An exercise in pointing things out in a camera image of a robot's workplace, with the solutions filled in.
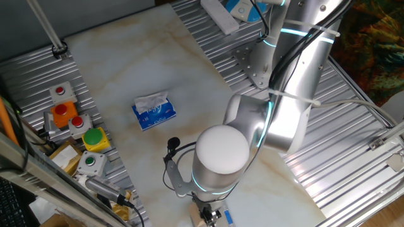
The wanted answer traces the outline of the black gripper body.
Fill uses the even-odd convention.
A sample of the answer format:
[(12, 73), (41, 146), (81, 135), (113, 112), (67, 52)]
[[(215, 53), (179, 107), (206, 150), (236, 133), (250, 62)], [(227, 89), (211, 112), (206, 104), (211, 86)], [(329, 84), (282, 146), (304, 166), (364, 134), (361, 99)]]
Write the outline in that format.
[(209, 211), (210, 213), (212, 213), (213, 211), (220, 210), (220, 208), (223, 206), (224, 198), (202, 201), (200, 198), (197, 197), (196, 194), (193, 194), (192, 200), (196, 204), (200, 216), (200, 213), (203, 211)]

